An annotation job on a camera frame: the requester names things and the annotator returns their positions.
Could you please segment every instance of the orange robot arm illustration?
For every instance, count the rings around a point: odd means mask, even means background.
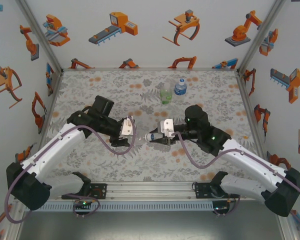
[[[73,58],[71,60],[71,67],[69,67],[69,69],[76,69],[78,65],[85,68],[85,69],[94,69],[94,67],[91,67],[91,66],[83,63],[82,61],[79,61],[76,58]]]
[[[279,166],[279,164],[284,164],[286,166],[286,169],[289,170],[291,168],[291,164],[288,162],[288,160],[284,157],[278,157],[277,154],[271,155],[268,151],[266,152],[266,155],[268,157],[268,160],[270,163]]]
[[[45,115],[40,116],[39,114],[37,114],[37,112],[36,112],[36,103],[37,103],[37,101],[43,107],[44,114],[47,114],[47,109],[46,109],[46,106],[44,105],[44,102],[42,101],[39,94],[35,91],[31,110],[32,110],[32,113],[34,115],[35,124],[38,126],[38,133],[40,134],[41,131],[42,131],[42,128],[43,128],[46,117],[45,117]]]
[[[196,56],[194,56],[194,57],[181,57],[181,58],[178,58],[178,59],[174,60],[173,64],[171,66],[169,66],[168,69],[176,69],[178,63],[180,63],[180,62],[189,62],[188,69],[192,69],[194,67],[195,63],[196,63],[196,60],[197,60]]]
[[[254,93],[255,91],[255,80],[256,80],[256,69],[252,69],[251,71],[245,70],[245,73],[243,75],[243,80],[245,83],[247,83],[250,80],[250,76],[252,75],[252,86],[251,90],[249,92],[249,96]]]
[[[31,61],[34,61],[36,59],[39,58],[39,44],[34,44],[31,40],[31,38],[29,37],[28,33],[31,33],[31,29],[30,27],[23,27],[22,25],[20,25],[20,32],[21,34],[23,34],[25,36],[25,45],[26,45],[26,49],[28,49],[28,51],[31,53],[30,58]]]
[[[16,163],[21,163],[22,161],[26,160],[27,157],[29,157],[31,153],[31,149],[36,145],[37,143],[35,142],[31,146],[28,146],[26,150],[24,150],[22,153],[16,153],[15,154],[15,162]]]
[[[257,29],[259,29],[262,24],[262,21],[257,18],[255,14],[256,11],[254,10],[248,13],[245,16],[246,20],[244,25],[237,26],[233,31],[233,35],[226,38],[225,41],[234,47],[249,42],[251,39],[247,37],[246,33],[248,32],[251,23],[257,25]]]
[[[266,141],[266,135],[268,132],[268,120],[271,113],[267,109],[261,108],[260,104],[257,104],[254,107],[254,116],[257,123],[259,123],[259,121],[261,120],[261,114],[263,114],[262,129],[264,132],[264,141]]]

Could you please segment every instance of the bottle label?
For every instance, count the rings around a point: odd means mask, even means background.
[[[183,94],[186,93],[186,91],[187,91],[186,88],[185,88],[185,89],[178,89],[178,88],[175,88],[175,89],[174,89],[174,93],[175,93],[176,95],[183,95]]]

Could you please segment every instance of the bottle cap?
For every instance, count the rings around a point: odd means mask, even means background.
[[[179,80],[179,85],[185,85],[185,80],[183,79],[183,78],[180,78],[180,80]]]

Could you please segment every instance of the metal edge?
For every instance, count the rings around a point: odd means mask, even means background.
[[[272,26],[272,23],[275,21],[277,15],[279,14],[280,10],[282,9],[286,1],[287,0],[275,0],[275,2],[273,3],[270,11],[268,12],[267,16],[262,22],[260,30],[258,31],[257,35],[253,39],[250,48],[248,49],[246,55],[244,56],[240,64],[239,73],[241,75],[245,73],[250,61],[254,57],[255,53],[258,52],[258,48],[260,47],[261,43],[265,39],[265,36],[268,35],[268,31]]]
[[[56,55],[54,54],[53,50],[51,49],[50,44],[48,43],[48,41],[45,37],[45,34],[42,32],[41,27],[40,27],[37,19],[35,18],[33,12],[31,11],[27,1],[26,0],[15,0],[15,1],[17,3],[18,7],[20,8],[23,16],[29,23],[33,34],[36,36],[42,49],[44,50],[45,54],[49,58],[49,61],[53,65],[54,71],[57,72],[58,75],[61,75],[62,67],[59,63],[59,60],[57,59]]]
[[[296,225],[291,216],[277,217],[278,225],[281,227],[281,237],[284,240],[298,240],[300,239]]]
[[[15,200],[12,203],[10,215],[13,219],[18,220],[23,217],[25,210],[26,206],[24,206],[21,202]],[[2,227],[3,229],[5,229],[5,231],[0,240],[16,240],[21,232],[20,228],[22,227],[22,223],[13,224],[8,220],[5,220],[4,226]]]
[[[57,98],[59,95],[59,90],[61,87],[61,83],[62,83],[63,77],[62,76],[58,76],[58,78],[56,79],[56,83],[55,83],[55,89],[53,90],[53,99],[49,108],[49,113],[47,115],[47,117],[45,118],[45,123],[43,125],[43,129],[42,129],[42,136],[41,136],[41,140],[39,143],[39,149],[41,149],[44,146],[45,143],[45,139],[47,137],[47,133],[49,130],[49,125],[50,125],[50,121],[52,118],[52,113],[54,112],[55,106],[56,106],[56,102],[57,102]]]
[[[239,90],[241,94],[241,98],[243,101],[243,105],[246,111],[246,116],[248,118],[248,122],[250,125],[250,129],[252,132],[253,140],[256,146],[257,154],[262,157],[263,159],[267,159],[267,151],[265,150],[265,146],[261,140],[260,134],[258,133],[258,123],[256,118],[254,117],[254,109],[251,106],[251,102],[249,100],[249,95],[246,89],[246,86],[244,85],[244,80],[242,77],[240,77],[238,74],[236,75],[236,81],[239,85]]]
[[[165,68],[165,67],[140,67],[140,68],[116,68],[116,67],[99,67],[99,68],[64,68],[63,71],[65,72],[102,72],[102,71],[191,71],[191,72],[198,72],[198,71],[217,71],[217,72],[234,72],[236,69],[230,68],[207,68],[207,67],[198,67],[188,69],[186,67],[180,68]]]

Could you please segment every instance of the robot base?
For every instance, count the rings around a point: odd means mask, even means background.
[[[31,61],[34,61],[39,58],[39,44],[37,43],[35,46],[36,46],[36,53],[34,55],[31,55]]]
[[[228,43],[228,44],[230,44],[230,45],[232,45],[232,46],[234,46],[234,47],[236,47],[236,46],[239,46],[239,45],[242,45],[242,44],[245,44],[245,43],[247,43],[247,42],[250,42],[250,38],[248,38],[248,37],[246,37],[244,40],[242,40],[242,41],[233,41],[232,40],[232,36],[230,36],[230,37],[228,37],[228,38],[226,38],[225,39],[225,41]]]

